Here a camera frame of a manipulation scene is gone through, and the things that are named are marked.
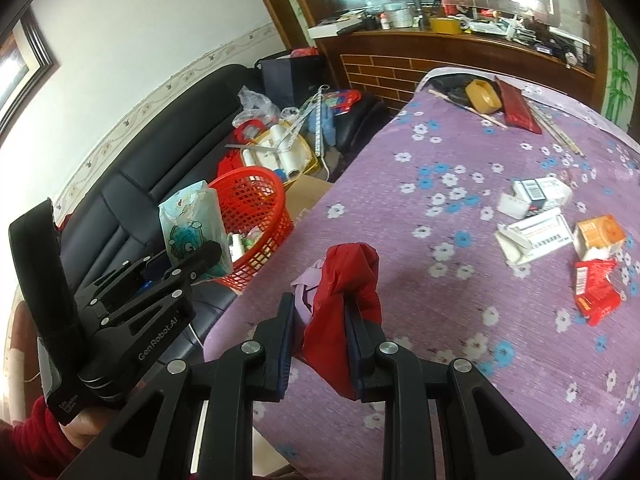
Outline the person's left hand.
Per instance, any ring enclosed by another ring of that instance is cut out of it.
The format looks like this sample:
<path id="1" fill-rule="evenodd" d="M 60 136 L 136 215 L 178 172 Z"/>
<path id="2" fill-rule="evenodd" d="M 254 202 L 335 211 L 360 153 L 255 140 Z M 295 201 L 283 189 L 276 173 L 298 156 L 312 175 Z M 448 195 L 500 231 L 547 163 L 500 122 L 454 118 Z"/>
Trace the person's left hand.
<path id="1" fill-rule="evenodd" d="M 62 434 L 74 448 L 83 450 L 123 407 L 124 404 L 115 404 L 85 408 L 67 425 L 60 424 Z"/>

